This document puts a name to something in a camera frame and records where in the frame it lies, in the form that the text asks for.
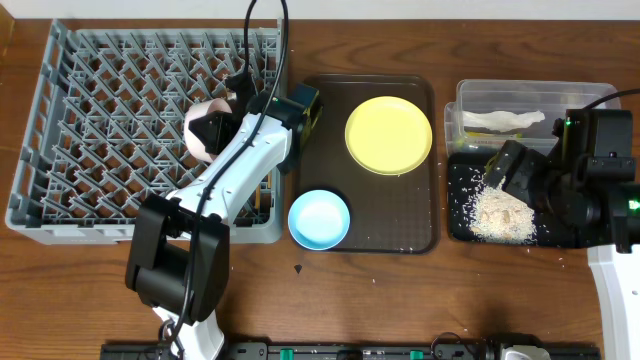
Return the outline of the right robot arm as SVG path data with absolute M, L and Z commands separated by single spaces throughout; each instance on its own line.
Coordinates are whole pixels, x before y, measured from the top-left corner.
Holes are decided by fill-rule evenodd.
M 602 316 L 604 355 L 639 356 L 639 185 L 626 110 L 570 109 L 543 155 L 506 141 L 484 181 L 548 213 L 588 251 Z

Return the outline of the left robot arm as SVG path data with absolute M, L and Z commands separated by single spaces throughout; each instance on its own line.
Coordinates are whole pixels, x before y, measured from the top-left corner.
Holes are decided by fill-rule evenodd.
M 131 359 L 216 359 L 225 339 L 215 309 L 229 280 L 231 227 L 273 170 L 294 169 L 322 112 L 317 89 L 286 98 L 241 90 L 238 106 L 195 104 L 185 117 L 189 149 L 208 168 L 188 186 L 148 196 L 138 210 L 126 286 L 163 320 L 155 345 Z

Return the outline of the pink bowl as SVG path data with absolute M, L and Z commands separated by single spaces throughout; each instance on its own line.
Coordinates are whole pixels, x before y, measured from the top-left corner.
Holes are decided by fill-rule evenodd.
M 207 163 L 211 163 L 216 158 L 216 155 L 206 152 L 204 144 L 189 129 L 189 125 L 193 120 L 203 117 L 209 113 L 213 113 L 214 111 L 222 111 L 225 113 L 232 112 L 231 107 L 225 100 L 216 98 L 192 105 L 185 113 L 184 120 L 183 134 L 189 153 L 197 160 Z

